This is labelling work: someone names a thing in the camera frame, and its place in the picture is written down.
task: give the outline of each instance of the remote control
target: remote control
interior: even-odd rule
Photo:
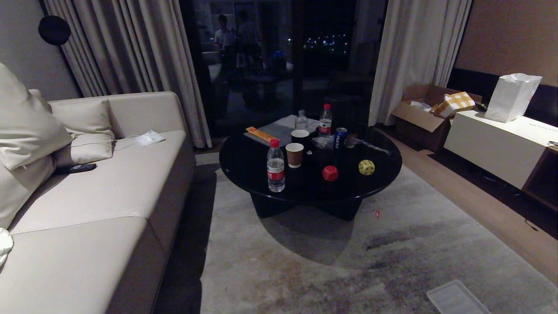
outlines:
[[[56,168],[56,174],[68,174],[68,173],[78,173],[78,172],[85,172],[90,171],[97,168],[97,164],[84,164],[84,165],[75,165],[71,167],[60,167]]]

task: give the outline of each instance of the small red object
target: small red object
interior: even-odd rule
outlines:
[[[279,140],[278,139],[272,139],[270,141],[270,146],[273,147],[273,148],[279,147]]]
[[[334,166],[326,166],[324,170],[322,170],[321,174],[324,176],[326,181],[335,181],[337,180],[337,177],[339,177],[339,172]]]

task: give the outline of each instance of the sheer curtain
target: sheer curtain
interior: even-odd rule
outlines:
[[[389,1],[368,125],[393,124],[391,112],[413,84],[445,87],[472,0]]]
[[[211,147],[178,0],[45,0],[71,28],[62,46],[84,96],[175,92],[194,146]]]

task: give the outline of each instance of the white cabinet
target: white cabinet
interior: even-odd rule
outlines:
[[[455,115],[444,147],[522,189],[558,128],[519,117],[508,123],[484,118],[484,112]]]

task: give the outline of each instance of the person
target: person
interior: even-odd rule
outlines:
[[[240,43],[239,58],[243,59],[246,66],[254,65],[254,59],[258,57],[260,50],[257,44],[258,29],[256,23],[248,20],[248,12],[242,10],[238,14],[240,26],[238,27],[238,37]]]
[[[238,27],[238,36],[240,43],[245,46],[246,44],[255,44],[258,41],[258,30],[256,23],[248,20],[248,12],[242,10],[238,14],[240,17],[240,26]]]
[[[232,30],[227,28],[227,17],[219,15],[219,29],[215,32],[217,49],[224,50],[226,46],[234,46],[236,38]]]

